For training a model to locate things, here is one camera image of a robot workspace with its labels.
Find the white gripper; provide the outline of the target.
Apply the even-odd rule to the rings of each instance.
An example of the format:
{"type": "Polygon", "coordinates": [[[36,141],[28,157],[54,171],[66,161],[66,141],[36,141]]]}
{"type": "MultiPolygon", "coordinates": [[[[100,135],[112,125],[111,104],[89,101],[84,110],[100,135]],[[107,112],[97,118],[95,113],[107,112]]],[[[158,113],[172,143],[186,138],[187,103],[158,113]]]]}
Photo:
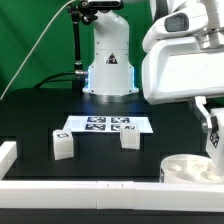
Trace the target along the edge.
{"type": "Polygon", "coordinates": [[[152,3],[142,47],[142,88],[151,104],[185,101],[212,130],[206,97],[224,95],[224,3],[152,3]]]}

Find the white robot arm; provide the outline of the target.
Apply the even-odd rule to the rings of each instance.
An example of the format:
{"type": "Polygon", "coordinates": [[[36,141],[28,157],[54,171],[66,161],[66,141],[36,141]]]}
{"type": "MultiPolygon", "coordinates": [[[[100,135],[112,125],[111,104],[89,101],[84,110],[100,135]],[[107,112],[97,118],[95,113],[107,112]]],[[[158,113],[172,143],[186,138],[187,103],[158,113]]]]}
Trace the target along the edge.
{"type": "MultiPolygon", "coordinates": [[[[125,0],[87,0],[98,11],[88,89],[96,96],[126,95],[133,86],[128,25],[111,10],[125,0]]],[[[220,119],[204,107],[224,96],[224,0],[149,0],[153,25],[142,41],[141,76],[151,104],[188,101],[205,132],[220,119]]]]}

